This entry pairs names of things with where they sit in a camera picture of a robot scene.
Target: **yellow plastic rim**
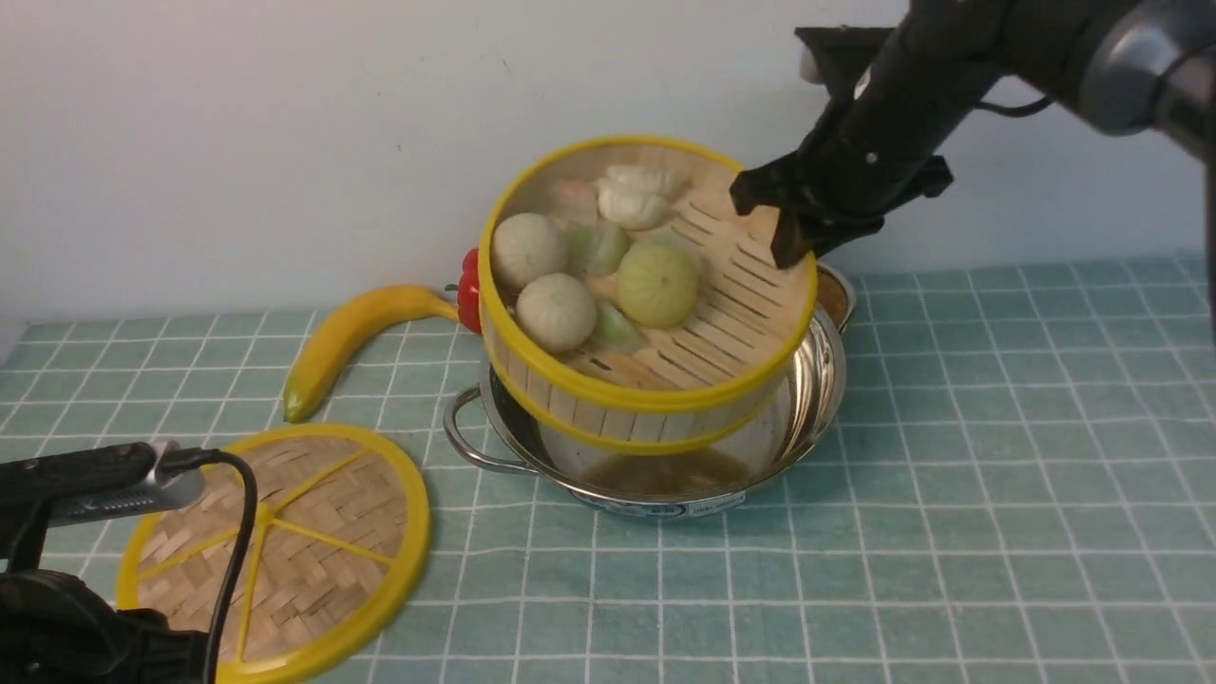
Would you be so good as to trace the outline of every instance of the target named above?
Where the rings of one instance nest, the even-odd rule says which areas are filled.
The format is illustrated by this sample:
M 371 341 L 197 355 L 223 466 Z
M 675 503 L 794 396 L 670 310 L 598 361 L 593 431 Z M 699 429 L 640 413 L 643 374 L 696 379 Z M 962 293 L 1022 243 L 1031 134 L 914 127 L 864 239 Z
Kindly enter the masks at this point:
M 405 529 L 401 531 L 401 545 L 396 556 L 392 559 L 384 581 L 381 582 L 376 593 L 367 599 L 355 612 L 347 616 L 347 619 L 331 629 L 325 637 L 310 643 L 306 647 L 298 649 L 289 654 L 261 661 L 223 661 L 216 673 L 216 680 L 223 684 L 287 684 L 306 682 L 326 671 L 330 671 L 350 656 L 359 652 L 364 645 L 376 638 L 393 618 L 396 617 L 405 600 L 413 593 L 418 579 L 426 570 L 427 550 L 430 545 L 430 505 L 427 501 L 427 488 L 422 480 L 422 473 L 400 447 L 368 430 L 349 425 L 336 424 L 310 424 L 293 425 L 254 434 L 240 439 L 225 450 L 241 455 L 244 452 L 263 447 L 271 442 L 278 442 L 292 437 L 331 437 L 355 442 L 367 452 L 378 453 L 393 467 L 401 480 L 401 489 L 405 495 L 406 518 Z M 325 478 L 309 478 L 297 492 L 287 497 L 282 506 L 292 503 L 298 495 L 310 490 Z M 151 540 L 157 523 L 164 514 L 145 516 L 131 534 L 131 540 L 126 545 L 123 560 L 118 570 L 118 607 L 131 610 L 141 607 L 139 605 L 139 584 L 145 579 L 139 572 L 140 555 L 143 546 Z M 247 576 L 257 577 L 258 556 L 260 540 L 264 540 L 266 532 L 276 525 L 277 515 L 259 516 L 254 529 L 253 544 L 249 549 Z M 226 542 L 229 536 L 212 540 L 214 546 Z M 159 567 L 168 567 L 181 562 L 181 560 L 201 553 L 197 546 L 170 557 Z M 241 611 L 242 632 L 248 627 L 250 609 L 248 605 L 233 606 L 233 612 Z
M 482 241 L 478 245 L 478 250 L 482 254 L 490 253 L 490 243 L 494 239 L 494 229 L 497 228 L 502 213 L 506 208 L 507 202 L 512 196 L 523 186 L 525 183 L 533 179 L 541 169 L 550 166 L 562 157 L 568 157 L 576 152 L 582 152 L 585 150 L 592 150 L 595 147 L 615 146 L 615 145 L 653 145 L 662 147 L 670 147 L 674 150 L 681 150 L 692 155 L 698 155 L 706 159 L 717 162 L 736 173 L 743 170 L 743 166 L 722 156 L 713 150 L 702 147 L 700 145 L 688 142 L 685 140 L 676 140 L 671 138 L 653 136 L 653 135 L 613 135 L 607 138 L 593 138 L 591 140 L 585 140 L 582 142 L 570 145 L 556 152 L 552 152 L 542 157 L 539 162 L 533 164 L 528 170 L 519 175 L 507 187 L 506 192 L 499 198 L 499 202 L 494 207 L 494 212 L 490 214 L 489 220 L 485 223 L 485 230 L 482 232 Z M 567 366 L 562 361 L 558 361 L 553 357 L 545 353 L 544 349 L 536 346 L 523 330 L 516 325 L 511 314 L 507 313 L 506 304 L 502 302 L 502 297 L 499 296 L 497 286 L 494 286 L 494 274 L 490 269 L 490 259 L 480 258 L 477 260 L 477 277 L 478 281 L 483 284 L 489 284 L 490 286 L 483 286 L 480 291 L 482 301 L 485 303 L 485 310 L 490 314 L 490 320 L 494 324 L 495 332 L 502 337 L 506 342 L 507 348 L 514 352 L 528 366 L 540 372 L 546 380 L 553 383 L 556 387 L 564 389 L 565 392 L 580 398 L 589 400 L 596 405 L 606 407 L 609 409 L 618 409 L 625 411 L 642 411 L 642 413 L 691 413 L 700 411 L 705 409 L 714 409 L 721 407 L 722 404 L 730 403 L 732 399 L 738 397 L 744 397 L 760 388 L 765 382 L 772 380 L 776 374 L 784 372 L 786 364 L 789 361 L 789 357 L 793 355 L 794 351 L 799 344 L 803 343 L 803 337 L 805 331 L 811 325 L 811 318 L 815 315 L 815 301 L 816 292 L 818 290 L 818 269 L 815 268 L 815 256 L 809 254 L 811 259 L 809 268 L 811 270 L 810 286 L 811 296 L 807 298 L 809 305 L 806 310 L 803 312 L 799 319 L 798 333 L 793 335 L 782 347 L 778 354 L 775 354 L 772 359 L 756 366 L 755 369 L 721 385 L 715 385 L 713 387 L 703 387 L 699 389 L 677 389 L 677 391 L 657 391 L 657 389 L 635 389 L 631 387 L 621 387 L 619 385 L 613 385 L 610 382 L 604 382 L 595 377 L 589 377 L 578 372 L 576 370 Z M 500 377 L 506 379 L 505 374 L 500 374 Z M 553 427 L 562 430 L 563 432 L 570 433 L 569 428 L 562 427 L 559 425 L 552 424 L 547 419 L 547 411 L 533 409 L 539 407 L 533 403 L 529 405 L 525 402 L 520 402 L 522 405 L 529 409 L 534 416 L 544 420 L 546 425 L 552 425 Z M 724 430 L 715 433 L 714 439 L 716 441 L 724 433 L 733 431 L 736 426 L 731 426 L 731 430 Z M 586 439 L 586 436 L 581 433 L 570 433 L 573 436 Z M 632 453 L 642 453 L 637 450 L 637 444 L 632 442 L 617 442 L 612 441 L 614 444 L 627 444 Z M 703 438 L 696 441 L 682 442 L 681 444 L 693 444 L 706 445 L 709 442 L 704 442 Z M 663 447 L 660 452 L 652 452 L 654 454 L 670 453 L 666 445 Z
M 759 416 L 765 408 L 767 408 L 767 402 L 760 402 L 756 407 L 744 414 L 739 420 L 727 424 L 726 427 L 721 430 L 715 430 L 713 432 L 702 434 L 700 437 L 693 439 L 685 439 L 682 442 L 631 442 L 629 439 L 613 439 L 610 437 L 601 437 L 592 432 L 584 432 L 573 425 L 563 422 L 553 417 L 553 415 L 544 409 L 536 403 L 528 392 L 524 392 L 511 377 L 505 372 L 506 369 L 499 366 L 499 363 L 490 357 L 490 365 L 494 366 L 495 375 L 499 376 L 499 381 L 502 386 L 507 388 L 511 397 L 520 405 L 525 411 L 528 411 L 534 419 L 539 420 L 541 425 L 552 427 L 553 430 L 573 437 L 584 444 L 590 444 L 598 449 L 606 452 L 619 452 L 623 454 L 632 454 L 637 456 L 666 456 L 670 454 L 683 454 L 687 452 L 693 452 L 697 449 L 703 449 L 720 442 L 731 436 L 731 433 L 737 432 L 747 424 Z

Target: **woven bamboo lid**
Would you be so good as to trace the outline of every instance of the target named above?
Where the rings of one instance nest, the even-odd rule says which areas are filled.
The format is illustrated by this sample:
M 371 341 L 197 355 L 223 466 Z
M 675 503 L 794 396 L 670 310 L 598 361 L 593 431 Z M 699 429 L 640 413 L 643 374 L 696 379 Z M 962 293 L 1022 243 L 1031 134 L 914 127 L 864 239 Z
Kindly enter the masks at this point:
M 219 679 L 314 677 L 375 638 L 422 574 L 430 528 L 422 476 L 395 444 L 350 426 L 293 426 L 227 450 L 253 469 L 260 501 Z M 243 493 L 232 469 L 203 475 L 199 501 L 140 523 L 119 573 L 120 609 L 208 630 Z

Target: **yellow banana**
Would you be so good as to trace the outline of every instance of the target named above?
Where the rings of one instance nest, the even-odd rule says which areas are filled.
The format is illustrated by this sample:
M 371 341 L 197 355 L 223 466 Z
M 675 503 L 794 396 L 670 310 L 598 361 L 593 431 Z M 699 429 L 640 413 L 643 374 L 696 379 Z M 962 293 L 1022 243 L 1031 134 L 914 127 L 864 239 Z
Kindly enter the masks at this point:
M 455 304 L 417 285 L 390 285 L 347 302 L 304 344 L 283 385 L 283 420 L 302 422 L 330 393 L 338 374 L 360 347 L 390 325 L 443 316 L 458 320 Z

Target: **pot handle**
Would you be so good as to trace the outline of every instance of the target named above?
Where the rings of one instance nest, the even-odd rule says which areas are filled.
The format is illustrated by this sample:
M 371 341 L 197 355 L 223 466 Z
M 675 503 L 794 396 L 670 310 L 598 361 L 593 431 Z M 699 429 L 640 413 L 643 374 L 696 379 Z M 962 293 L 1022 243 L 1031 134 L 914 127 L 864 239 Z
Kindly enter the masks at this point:
M 460 432 L 460 427 L 456 425 L 456 414 L 458 414 L 466 404 L 480 397 L 482 387 L 479 385 L 474 385 L 460 394 L 456 394 L 450 402 L 447 402 L 447 410 L 444 411 L 444 432 L 447 434 L 447 441 L 451 442 L 456 453 L 460 454 L 466 461 L 484 470 L 505 472 L 508 475 L 540 475 L 530 466 L 519 461 L 508 461 L 483 454 L 473 448 L 473 445 L 468 443 L 468 439 L 465 439 L 465 436 Z

